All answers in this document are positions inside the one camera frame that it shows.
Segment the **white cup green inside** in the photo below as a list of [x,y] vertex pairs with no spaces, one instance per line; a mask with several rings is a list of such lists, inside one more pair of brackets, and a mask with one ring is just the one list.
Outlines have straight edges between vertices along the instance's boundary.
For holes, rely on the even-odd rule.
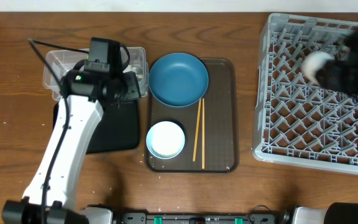
[[327,62],[334,60],[334,56],[323,52],[317,51],[310,53],[307,57],[305,57],[301,70],[302,74],[312,81],[315,85],[319,86],[319,82],[316,79],[317,72],[320,71]]

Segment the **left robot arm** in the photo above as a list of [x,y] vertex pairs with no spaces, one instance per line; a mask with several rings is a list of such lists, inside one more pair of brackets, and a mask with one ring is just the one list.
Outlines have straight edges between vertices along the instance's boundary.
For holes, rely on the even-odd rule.
[[7,200],[4,223],[113,223],[113,211],[93,205],[75,211],[81,167],[104,106],[141,97],[127,47],[93,37],[87,58],[58,77],[45,57],[39,58],[60,92],[57,119],[44,157],[21,201]]

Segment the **grey dishwasher rack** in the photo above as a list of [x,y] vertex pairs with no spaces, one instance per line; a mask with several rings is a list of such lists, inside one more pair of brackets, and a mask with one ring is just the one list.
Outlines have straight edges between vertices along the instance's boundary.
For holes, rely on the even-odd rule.
[[317,51],[345,60],[358,22],[273,13],[259,40],[252,148],[258,161],[358,175],[358,99],[301,72]]

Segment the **brown serving tray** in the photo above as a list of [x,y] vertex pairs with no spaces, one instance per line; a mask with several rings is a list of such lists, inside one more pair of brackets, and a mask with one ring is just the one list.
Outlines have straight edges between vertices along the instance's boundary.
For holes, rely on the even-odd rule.
[[239,163],[236,83],[233,64],[225,58],[203,58],[209,73],[204,95],[205,137],[198,135],[196,160],[193,161],[198,104],[186,108],[166,106],[149,97],[147,127],[172,121],[183,129],[185,146],[172,159],[159,159],[145,149],[145,164],[162,173],[229,173]]

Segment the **right wooden chopstick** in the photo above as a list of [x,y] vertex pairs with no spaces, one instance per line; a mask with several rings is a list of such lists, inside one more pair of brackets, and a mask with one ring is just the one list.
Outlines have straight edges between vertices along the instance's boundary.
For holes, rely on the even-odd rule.
[[201,106],[202,106],[202,169],[205,169],[205,102],[204,98],[201,99]]

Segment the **wooden chopstick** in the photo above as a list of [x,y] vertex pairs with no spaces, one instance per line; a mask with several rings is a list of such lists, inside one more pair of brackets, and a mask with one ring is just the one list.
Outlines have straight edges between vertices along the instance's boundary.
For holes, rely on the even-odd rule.
[[202,169],[205,169],[205,102],[204,98],[201,99],[201,106],[202,106]]
[[201,99],[198,101],[198,111],[197,111],[197,119],[196,119],[196,131],[195,131],[195,142],[193,148],[193,162],[196,161],[196,153],[198,147],[198,134],[199,134],[199,126],[200,126],[200,113],[201,113]]

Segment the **left wooden chopstick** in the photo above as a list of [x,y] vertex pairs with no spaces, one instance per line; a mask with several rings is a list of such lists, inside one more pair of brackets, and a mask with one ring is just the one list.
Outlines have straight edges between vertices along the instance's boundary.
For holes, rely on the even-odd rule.
[[197,119],[196,119],[196,131],[195,131],[195,142],[193,148],[193,162],[196,161],[196,153],[198,147],[198,134],[199,134],[199,126],[200,126],[200,113],[201,113],[201,99],[198,101],[198,111],[197,111]]

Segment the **dark blue plate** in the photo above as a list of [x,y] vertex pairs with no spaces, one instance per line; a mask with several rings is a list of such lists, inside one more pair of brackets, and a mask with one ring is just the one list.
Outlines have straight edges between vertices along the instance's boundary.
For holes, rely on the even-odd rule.
[[167,106],[190,106],[201,99],[208,86],[206,66],[191,54],[177,52],[164,55],[150,70],[150,92],[156,100]]

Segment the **light blue bowl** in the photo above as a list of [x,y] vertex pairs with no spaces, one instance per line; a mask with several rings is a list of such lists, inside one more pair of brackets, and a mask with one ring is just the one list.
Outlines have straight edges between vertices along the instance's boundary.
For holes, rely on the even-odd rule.
[[176,123],[161,121],[153,125],[146,136],[148,151],[158,159],[171,159],[185,146],[185,133]]

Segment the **black plastic bin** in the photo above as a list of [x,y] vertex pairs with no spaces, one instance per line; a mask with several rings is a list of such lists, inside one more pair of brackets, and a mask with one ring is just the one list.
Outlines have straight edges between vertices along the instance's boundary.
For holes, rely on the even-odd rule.
[[53,154],[62,129],[68,121],[62,148],[66,153],[88,154],[134,149],[139,145],[140,128],[137,102],[120,103],[103,110],[98,101],[71,95],[58,103],[55,126],[46,152]]

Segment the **clear plastic bin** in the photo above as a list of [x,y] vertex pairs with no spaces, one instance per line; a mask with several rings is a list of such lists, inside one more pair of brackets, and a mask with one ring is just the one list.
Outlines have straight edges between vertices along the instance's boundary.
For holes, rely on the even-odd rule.
[[[140,94],[142,97],[146,97],[149,94],[149,65],[146,61],[145,50],[142,47],[128,47],[127,49],[130,53],[130,62],[124,72],[135,72],[139,82]],[[58,78],[65,76],[78,61],[87,58],[87,54],[69,50],[53,50],[46,54],[46,61]],[[59,101],[61,96],[57,83],[47,67],[44,67],[43,82],[44,88],[52,90],[52,98]]]

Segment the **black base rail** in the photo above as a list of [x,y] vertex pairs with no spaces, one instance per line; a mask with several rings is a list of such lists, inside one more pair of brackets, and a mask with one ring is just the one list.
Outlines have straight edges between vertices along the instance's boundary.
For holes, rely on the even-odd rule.
[[146,214],[123,213],[117,215],[113,224],[279,224],[291,223],[289,214],[257,212],[251,215],[230,214]]

